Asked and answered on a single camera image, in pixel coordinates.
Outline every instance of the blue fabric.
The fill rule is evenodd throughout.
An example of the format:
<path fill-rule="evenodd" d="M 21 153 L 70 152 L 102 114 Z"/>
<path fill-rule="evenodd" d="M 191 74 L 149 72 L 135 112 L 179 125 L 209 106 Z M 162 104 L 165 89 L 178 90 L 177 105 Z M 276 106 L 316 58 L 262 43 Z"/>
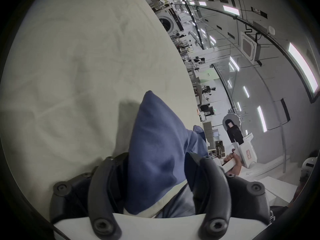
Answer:
<path fill-rule="evenodd" d="M 140 105 L 129 146 L 125 209 L 138 214 L 186 179 L 186 152 L 208 155 L 200 126 L 187 130 L 178 116 L 152 91 Z"/>

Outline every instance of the person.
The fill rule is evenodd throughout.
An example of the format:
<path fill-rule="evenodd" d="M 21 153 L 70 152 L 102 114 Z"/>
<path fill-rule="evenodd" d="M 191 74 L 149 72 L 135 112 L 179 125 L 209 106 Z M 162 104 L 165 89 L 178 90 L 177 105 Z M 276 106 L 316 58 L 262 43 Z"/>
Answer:
<path fill-rule="evenodd" d="M 223 161 L 228 162 L 232 158 L 234 158 L 235 166 L 230 171 L 228 171 L 228 173 L 234 174 L 234 175 L 239 175 L 241 172 L 242 162 L 241 162 L 240 156 L 238 156 L 234 151 L 235 151 L 235 149 L 233 148 L 232 153 L 227 155 L 223 159 Z M 291 202 L 287 206 L 275 206 L 275 205 L 270 206 L 269 226 L 276 220 L 276 218 L 279 218 L 288 208 L 293 206 L 294 201 L 296 200 L 296 198 L 299 196 L 299 194 L 303 190 L 303 188 L 306 185 L 306 182 L 307 182 L 308 178 L 310 177 L 310 174 L 313 170 L 313 166 L 311 166 L 311 169 L 309 169 L 309 168 L 304 169 L 304 165 L 308 164 L 308 163 L 314 164 L 315 161 L 317 160 L 318 154 L 319 154 L 319 150 L 315 150 L 315 151 L 311 152 L 309 157 L 303 163 L 299 185 L 296 189 L 296 192 L 294 193 L 294 196 L 293 196 L 293 199 L 291 200 Z"/>

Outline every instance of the air vent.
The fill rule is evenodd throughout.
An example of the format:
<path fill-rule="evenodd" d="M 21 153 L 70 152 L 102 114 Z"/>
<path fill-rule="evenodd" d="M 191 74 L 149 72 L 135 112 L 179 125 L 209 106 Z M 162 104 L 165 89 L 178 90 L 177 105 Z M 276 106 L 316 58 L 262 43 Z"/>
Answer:
<path fill-rule="evenodd" d="M 254 62 L 259 59 L 260 46 L 258 47 L 257 43 L 243 32 L 240 34 L 240 41 L 242 53 L 254 65 Z"/>
<path fill-rule="evenodd" d="M 229 35 L 230 37 L 232 37 L 232 38 L 235 40 L 234 35 L 230 34 L 229 32 L 228 32 L 228 35 Z"/>
<path fill-rule="evenodd" d="M 253 8 L 253 7 L 251 7 L 251 11 L 253 11 L 254 13 L 256 13 L 256 14 L 259 14 L 259 15 L 261 15 L 262 17 L 264 17 L 264 18 L 268 18 L 268 14 L 266 14 L 265 12 L 263 12 L 263 11 L 261 11 L 261 10 L 259 10 L 259 9 L 256 9 L 256 8 Z"/>

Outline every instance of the white equipment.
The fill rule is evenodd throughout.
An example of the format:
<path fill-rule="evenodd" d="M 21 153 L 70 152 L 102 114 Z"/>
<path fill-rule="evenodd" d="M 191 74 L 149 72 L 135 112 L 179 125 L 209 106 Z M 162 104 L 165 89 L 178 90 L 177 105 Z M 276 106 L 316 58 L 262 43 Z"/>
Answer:
<path fill-rule="evenodd" d="M 301 178 L 309 178 L 313 171 L 313 167 L 317 162 L 317 157 L 307 158 L 301 167 Z"/>
<path fill-rule="evenodd" d="M 260 54 L 260 46 L 245 33 L 240 33 L 240 49 L 243 55 L 254 65 Z"/>
<path fill-rule="evenodd" d="M 180 22 L 178 15 L 175 13 L 172 6 L 168 6 L 162 10 L 155 13 L 162 23 L 163 27 L 167 31 L 168 35 L 175 35 L 184 28 Z"/>
<path fill-rule="evenodd" d="M 257 162 L 257 155 L 251 144 L 253 139 L 253 134 L 250 133 L 246 137 L 242 136 L 239 130 L 241 126 L 241 121 L 238 115 L 234 113 L 227 114 L 223 120 L 222 124 L 224 129 L 227 131 L 230 141 L 232 142 L 235 151 L 234 153 L 241 157 L 242 165 L 246 168 L 252 168 Z M 236 165 L 234 158 L 222 165 L 224 172 L 228 172 Z"/>

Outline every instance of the ceiling light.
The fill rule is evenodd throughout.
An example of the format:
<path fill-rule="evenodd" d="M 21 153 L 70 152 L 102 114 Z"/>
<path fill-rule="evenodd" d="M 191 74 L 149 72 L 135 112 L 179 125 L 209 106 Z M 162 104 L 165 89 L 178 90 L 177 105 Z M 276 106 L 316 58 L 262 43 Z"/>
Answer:
<path fill-rule="evenodd" d="M 232 71 L 234 71 L 235 70 L 235 68 L 231 65 L 231 63 L 229 62 L 229 66 L 230 66 L 230 68 L 232 69 Z"/>
<path fill-rule="evenodd" d="M 214 43 L 217 42 L 212 36 L 210 36 L 210 39 L 211 39 Z"/>
<path fill-rule="evenodd" d="M 243 86 L 243 90 L 244 90 L 245 94 L 247 95 L 247 97 L 249 98 L 250 95 L 249 95 L 249 93 L 248 93 L 248 90 L 247 90 L 246 86 Z"/>
<path fill-rule="evenodd" d="M 237 102 L 237 105 L 238 105 L 238 109 L 239 109 L 239 111 L 241 112 L 241 111 L 242 111 L 242 109 L 241 109 L 241 106 L 240 106 L 239 102 Z"/>
<path fill-rule="evenodd" d="M 231 89 L 232 88 L 232 84 L 231 84 L 230 80 L 228 80 L 227 82 L 228 82 L 229 89 Z"/>
<path fill-rule="evenodd" d="M 223 9 L 226 12 L 230 12 L 230 13 L 235 14 L 235 15 L 240 15 L 239 10 L 237 8 L 233 8 L 233 7 L 224 5 Z"/>
<path fill-rule="evenodd" d="M 301 67 L 301 69 L 302 69 L 304 75 L 306 76 L 306 78 L 309 82 L 309 85 L 314 93 L 318 88 L 318 83 L 317 83 L 317 80 L 316 80 L 314 74 L 312 73 L 309 65 L 307 64 L 305 59 L 302 57 L 302 55 L 299 53 L 299 51 L 293 46 L 292 43 L 290 43 L 290 45 L 289 45 L 289 52 L 292 55 L 292 57 L 295 59 L 295 61 L 299 64 L 299 66 Z"/>
<path fill-rule="evenodd" d="M 235 60 L 230 56 L 230 61 L 232 62 L 232 64 L 235 66 L 235 68 L 239 71 L 240 68 L 238 66 L 238 64 L 235 62 Z"/>
<path fill-rule="evenodd" d="M 257 110 L 258 110 L 258 114 L 259 114 L 260 121 L 261 121 L 261 124 L 262 124 L 262 130 L 265 133 L 267 131 L 267 125 L 266 125 L 266 121 L 264 120 L 264 116 L 263 116 L 263 113 L 262 113 L 261 106 L 258 106 Z"/>

